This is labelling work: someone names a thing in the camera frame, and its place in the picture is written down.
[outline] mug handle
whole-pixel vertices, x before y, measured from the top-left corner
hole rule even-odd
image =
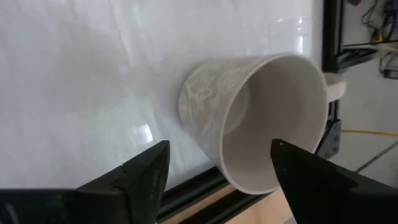
[[[331,103],[335,100],[340,99],[347,89],[347,83],[341,78],[341,75],[335,73],[324,73],[326,78],[326,92],[328,102]]]

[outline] mug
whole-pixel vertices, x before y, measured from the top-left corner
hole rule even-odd
[[[346,82],[294,54],[214,59],[185,81],[178,110],[183,126],[228,181],[247,194],[266,194],[279,183],[272,139],[314,153],[328,103]]]

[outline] wooden surface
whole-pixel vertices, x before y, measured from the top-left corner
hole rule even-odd
[[[234,190],[232,186],[227,186],[163,223],[180,223]],[[227,224],[280,224],[287,221],[291,216],[292,212],[290,211],[285,195],[279,189],[228,221]]]

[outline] mug rim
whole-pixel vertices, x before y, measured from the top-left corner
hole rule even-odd
[[[266,190],[247,190],[247,189],[245,189],[244,187],[242,187],[240,184],[238,184],[236,181],[234,181],[233,178],[230,176],[230,174],[229,174],[229,172],[228,172],[228,169],[226,168],[225,161],[224,161],[224,155],[223,155],[224,127],[225,127],[226,119],[227,119],[227,117],[228,117],[228,111],[231,109],[231,106],[232,106],[233,102],[235,101],[235,99],[236,99],[238,93],[241,91],[243,85],[244,85],[245,83],[247,83],[248,80],[249,80],[257,71],[259,71],[265,64],[267,64],[267,63],[269,63],[269,62],[271,62],[271,61],[273,61],[273,60],[280,59],[280,58],[284,58],[284,57],[296,57],[296,58],[302,59],[302,60],[308,62],[314,69],[316,69],[320,75],[323,75],[323,72],[320,70],[320,68],[319,68],[318,66],[316,66],[309,58],[307,58],[307,57],[305,57],[305,56],[303,56],[303,55],[292,54],[292,53],[281,53],[281,54],[270,55],[270,56],[268,56],[268,57],[265,56],[265,57],[263,57],[261,63],[257,64],[253,69],[251,69],[250,72],[248,72],[248,75],[243,79],[243,81],[239,84],[237,90],[233,93],[233,96],[232,96],[232,98],[231,98],[231,101],[228,102],[228,106],[227,106],[227,108],[226,108],[227,113],[223,116],[223,120],[222,120],[222,123],[221,123],[221,131],[220,131],[220,135],[218,136],[218,140],[219,140],[219,143],[218,143],[218,145],[219,145],[219,148],[218,148],[218,157],[219,157],[219,159],[220,159],[220,166],[221,166],[220,169],[223,171],[224,176],[226,177],[226,179],[227,179],[234,187],[236,187],[238,190],[240,190],[240,191],[242,191],[242,192],[244,192],[244,193],[246,193],[246,194],[252,194],[252,195],[268,194],[268,193],[270,193],[270,192],[273,192],[273,191],[277,190],[277,189],[279,188],[279,186],[273,187],[273,188],[271,188],[271,189],[266,189]],[[323,89],[324,89],[325,92],[326,92],[326,89],[327,89],[326,78],[323,76],[323,78],[321,77],[321,80],[322,80]],[[324,100],[324,102],[325,102],[325,106],[324,106],[325,109],[324,109],[324,110],[325,110],[325,112],[326,112],[327,109],[328,109],[328,108],[327,108],[327,107],[328,107],[328,100],[327,100],[326,95],[325,95],[325,100]],[[324,113],[323,122],[322,122],[322,123],[326,123],[327,118],[328,118],[327,113]],[[321,140],[321,138],[322,138],[323,131],[319,131],[319,133],[320,133],[320,134],[318,134],[318,137],[317,137],[317,139],[318,139],[318,140],[317,140],[318,144],[319,144],[319,142],[320,142],[320,140]]]

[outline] black metal frame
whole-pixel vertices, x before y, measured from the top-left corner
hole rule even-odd
[[[339,71],[337,56],[341,52],[343,36],[343,0],[324,1],[323,5],[323,47],[322,69],[324,72]],[[340,125],[338,119],[339,102],[329,105],[328,122],[325,134],[316,151],[321,157],[336,154],[335,147],[340,142],[340,132],[335,127]],[[333,138],[328,138],[328,133],[333,133]],[[157,223],[161,223],[179,212],[191,207],[209,195],[229,185],[222,173],[217,168],[212,168],[168,191],[165,192],[161,203]],[[225,223],[245,209],[260,201],[265,195],[248,195],[235,190],[214,204],[200,210],[186,219],[183,223]]]

